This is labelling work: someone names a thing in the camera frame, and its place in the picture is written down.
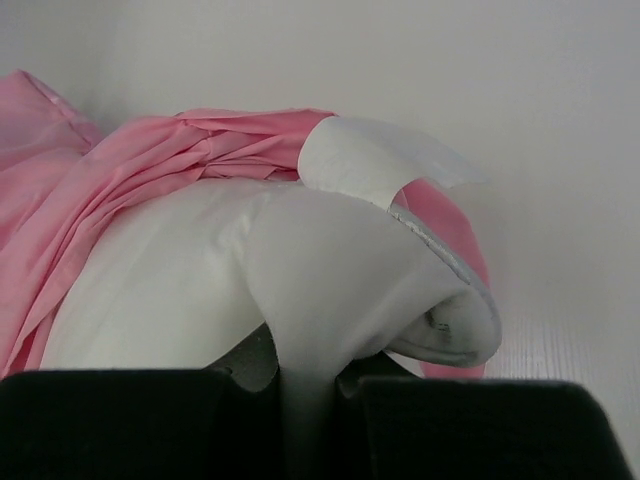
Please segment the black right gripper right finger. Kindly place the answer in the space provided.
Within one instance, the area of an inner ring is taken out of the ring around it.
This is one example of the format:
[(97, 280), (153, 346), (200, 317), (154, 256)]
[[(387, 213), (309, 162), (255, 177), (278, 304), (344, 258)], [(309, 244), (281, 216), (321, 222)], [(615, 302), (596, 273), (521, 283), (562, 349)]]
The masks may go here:
[(630, 479), (608, 418), (555, 381), (341, 376), (337, 479)]

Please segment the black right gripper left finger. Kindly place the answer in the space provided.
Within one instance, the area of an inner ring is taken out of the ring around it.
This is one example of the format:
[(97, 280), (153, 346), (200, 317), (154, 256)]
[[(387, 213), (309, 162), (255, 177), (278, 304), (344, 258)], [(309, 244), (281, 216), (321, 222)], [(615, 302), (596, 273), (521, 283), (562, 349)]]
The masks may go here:
[(4, 479), (282, 479), (275, 383), (227, 369), (27, 372), (1, 382)]

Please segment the white pillow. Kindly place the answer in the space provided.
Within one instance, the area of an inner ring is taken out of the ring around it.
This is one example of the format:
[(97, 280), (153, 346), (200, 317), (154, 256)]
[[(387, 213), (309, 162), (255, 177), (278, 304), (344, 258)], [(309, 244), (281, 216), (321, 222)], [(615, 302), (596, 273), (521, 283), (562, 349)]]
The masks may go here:
[(204, 180), (112, 221), (41, 365), (202, 367), (260, 325), (286, 373), (329, 379), (382, 350), (475, 367), (501, 342), (483, 282), (405, 209)]

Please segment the pink floral pillowcase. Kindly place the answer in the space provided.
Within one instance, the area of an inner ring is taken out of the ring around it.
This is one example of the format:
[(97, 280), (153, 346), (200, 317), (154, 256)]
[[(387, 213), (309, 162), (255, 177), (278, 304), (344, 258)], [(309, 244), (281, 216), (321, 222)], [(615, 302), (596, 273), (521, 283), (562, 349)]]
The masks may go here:
[(403, 208), (490, 294), (470, 224), (444, 194), (469, 178), (431, 138), (316, 110), (192, 110), (102, 136), (45, 84), (14, 72), (1, 81), (1, 372), (43, 368), (54, 318), (119, 214), (204, 180), (298, 184)]

